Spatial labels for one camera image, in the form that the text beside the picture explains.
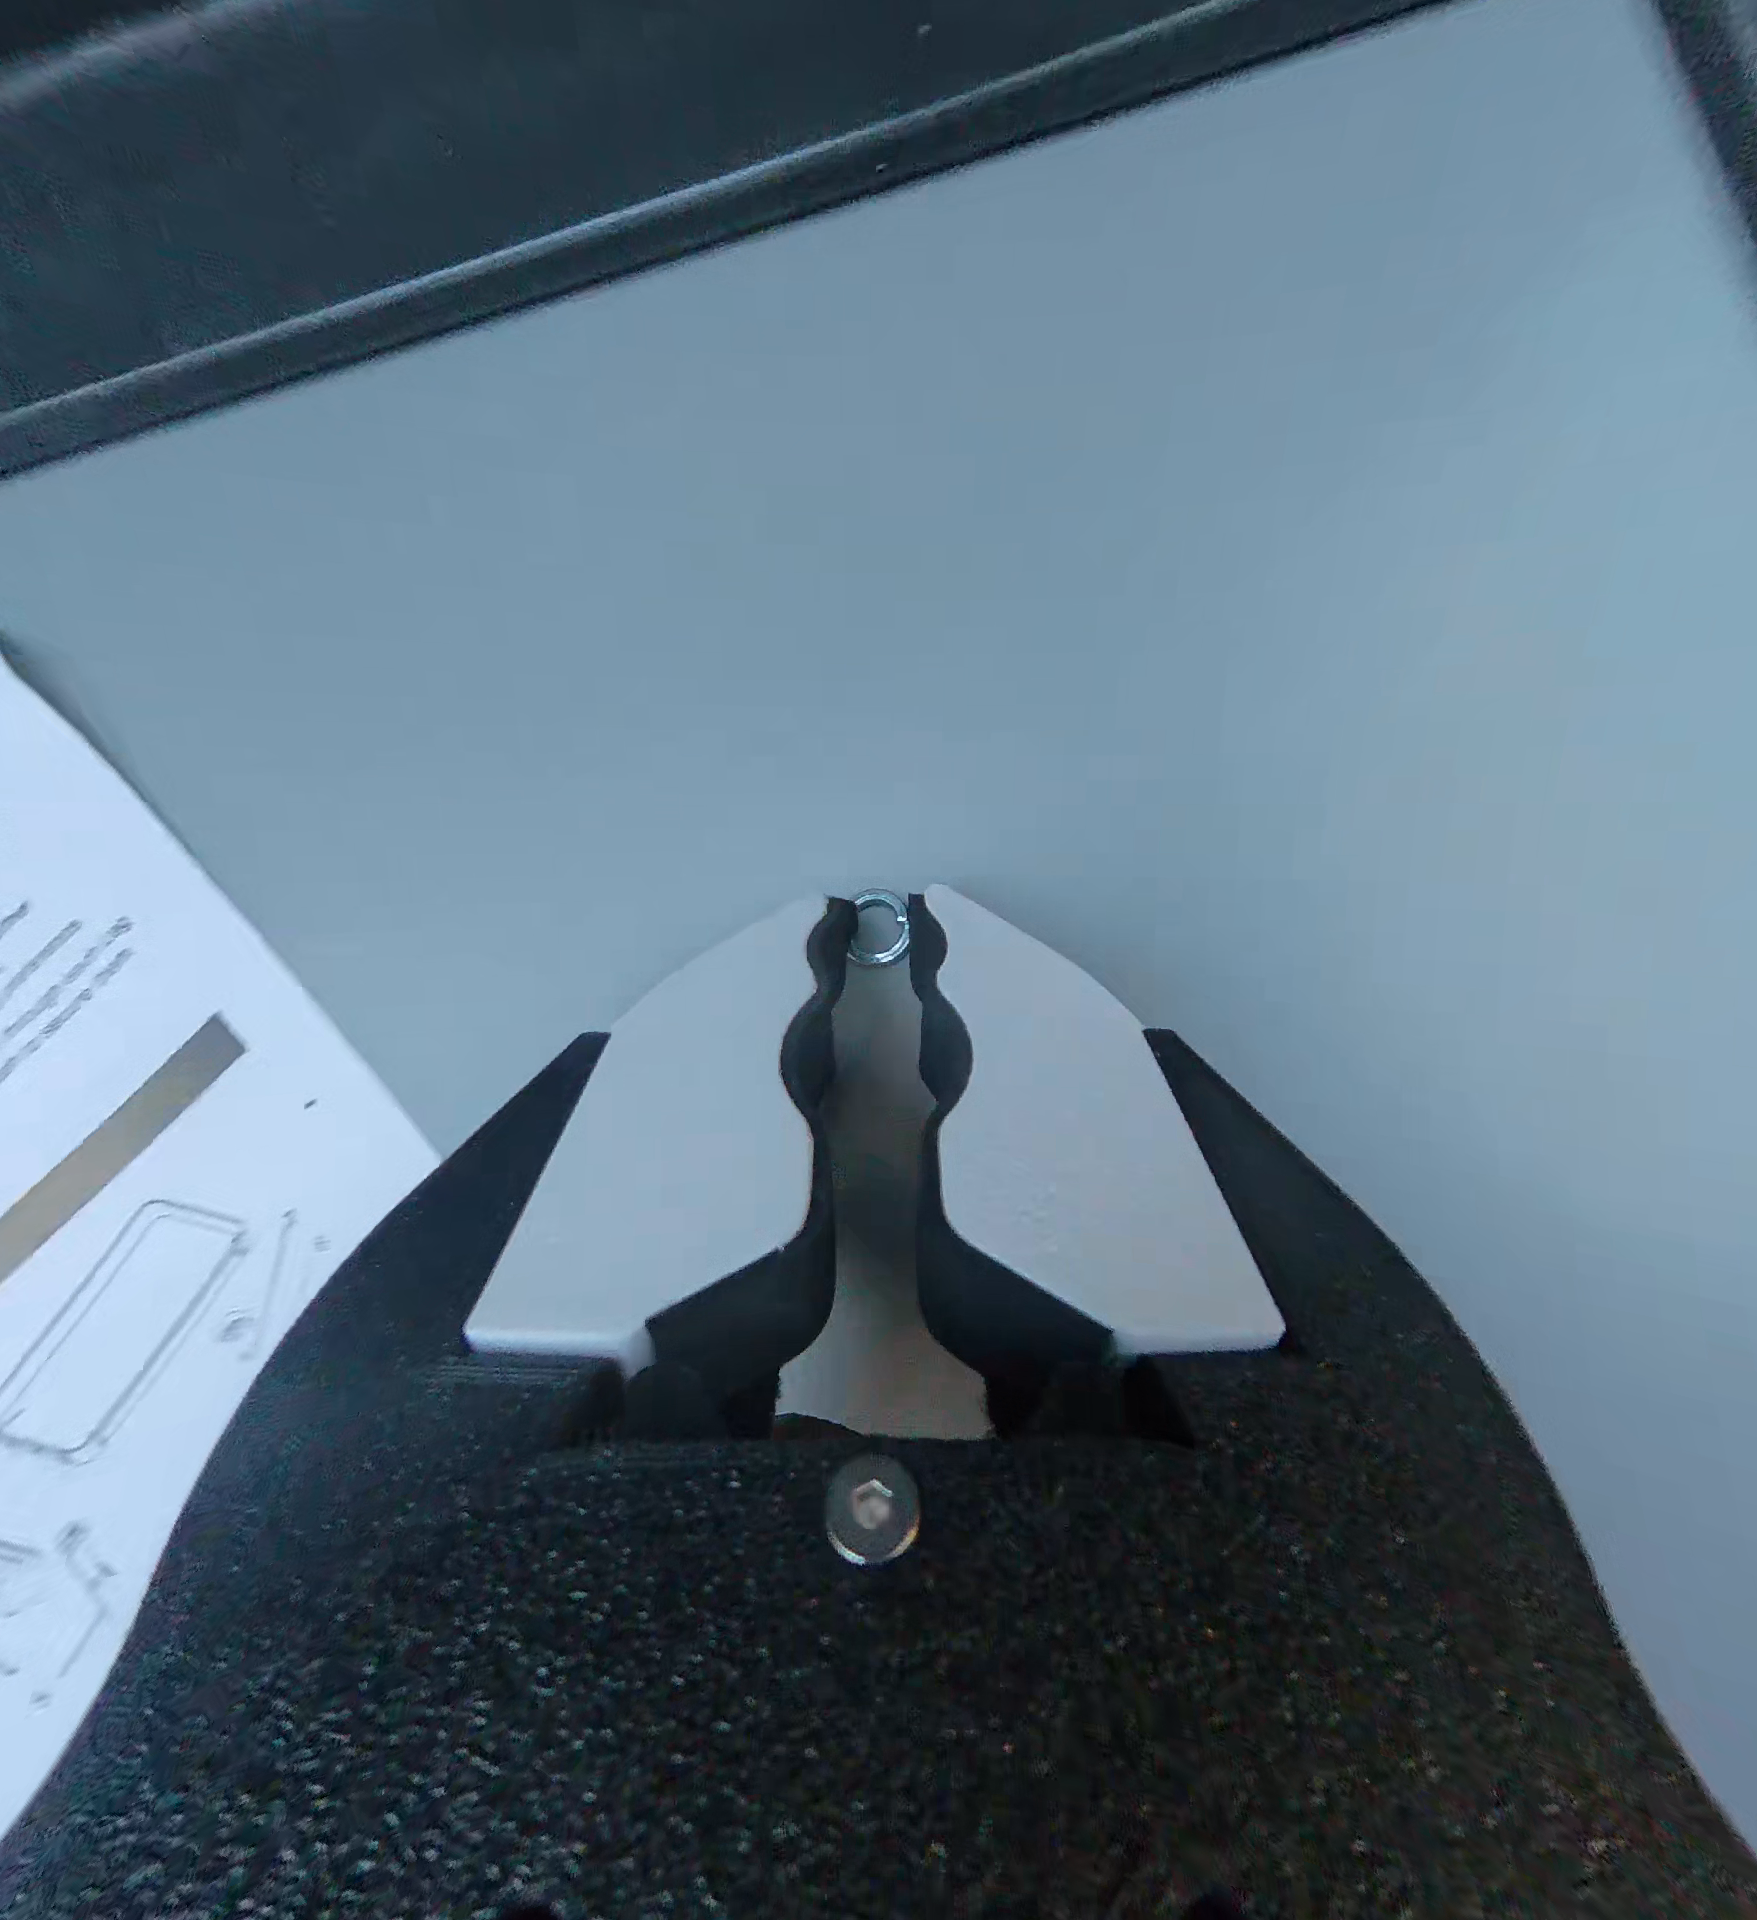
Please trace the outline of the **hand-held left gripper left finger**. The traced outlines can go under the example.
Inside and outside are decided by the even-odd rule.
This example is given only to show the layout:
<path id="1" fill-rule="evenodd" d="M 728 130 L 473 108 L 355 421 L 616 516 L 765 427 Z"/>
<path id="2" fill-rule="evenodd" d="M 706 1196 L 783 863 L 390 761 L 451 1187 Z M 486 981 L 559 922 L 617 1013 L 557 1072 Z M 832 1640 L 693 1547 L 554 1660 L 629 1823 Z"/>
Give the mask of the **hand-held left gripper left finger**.
<path id="1" fill-rule="evenodd" d="M 680 965 L 603 1037 L 467 1343 L 775 1399 L 836 1295 L 820 1111 L 857 911 L 800 898 Z"/>

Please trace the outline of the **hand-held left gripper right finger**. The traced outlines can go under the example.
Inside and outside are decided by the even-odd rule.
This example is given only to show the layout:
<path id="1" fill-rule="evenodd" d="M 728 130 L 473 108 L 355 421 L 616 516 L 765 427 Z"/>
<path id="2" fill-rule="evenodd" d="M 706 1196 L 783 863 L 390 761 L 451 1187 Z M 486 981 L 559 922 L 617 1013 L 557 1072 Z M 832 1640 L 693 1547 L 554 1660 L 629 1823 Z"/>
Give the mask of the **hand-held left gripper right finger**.
<path id="1" fill-rule="evenodd" d="M 1272 1285 L 1141 1020 L 955 887 L 911 896 L 909 929 L 932 1099 L 916 1295 L 988 1421 L 1088 1394 L 1122 1423 L 1146 1363 L 1277 1350 Z"/>

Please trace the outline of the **black plastic cart shelf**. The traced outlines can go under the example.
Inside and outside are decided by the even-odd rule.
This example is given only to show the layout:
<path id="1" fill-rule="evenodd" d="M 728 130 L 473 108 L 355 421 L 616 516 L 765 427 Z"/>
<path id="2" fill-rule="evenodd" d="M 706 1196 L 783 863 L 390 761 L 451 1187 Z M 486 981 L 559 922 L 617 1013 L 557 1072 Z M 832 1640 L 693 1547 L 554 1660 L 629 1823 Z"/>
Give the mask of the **black plastic cart shelf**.
<path id="1" fill-rule="evenodd" d="M 0 483 L 1441 11 L 0 4 Z"/>

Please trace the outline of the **grey desk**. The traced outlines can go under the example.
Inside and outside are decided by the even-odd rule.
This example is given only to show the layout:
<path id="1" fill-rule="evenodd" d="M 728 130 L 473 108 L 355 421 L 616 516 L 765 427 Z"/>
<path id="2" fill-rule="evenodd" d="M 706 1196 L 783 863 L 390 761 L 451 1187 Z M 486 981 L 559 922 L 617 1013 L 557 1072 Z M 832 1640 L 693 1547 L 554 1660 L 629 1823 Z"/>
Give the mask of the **grey desk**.
<path id="1" fill-rule="evenodd" d="M 1757 1851 L 1757 261 L 1478 4 L 0 482 L 442 1149 L 812 890 L 1176 1029 L 1491 1362 Z"/>

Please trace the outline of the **white instruction sheet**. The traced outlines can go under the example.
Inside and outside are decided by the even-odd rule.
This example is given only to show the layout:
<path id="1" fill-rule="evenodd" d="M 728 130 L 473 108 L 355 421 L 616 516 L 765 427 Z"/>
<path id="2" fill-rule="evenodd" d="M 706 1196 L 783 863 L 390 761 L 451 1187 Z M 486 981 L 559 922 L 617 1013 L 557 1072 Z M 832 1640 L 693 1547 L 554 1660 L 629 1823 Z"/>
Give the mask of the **white instruction sheet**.
<path id="1" fill-rule="evenodd" d="M 437 1165 L 0 645 L 0 1841 L 267 1360 Z"/>

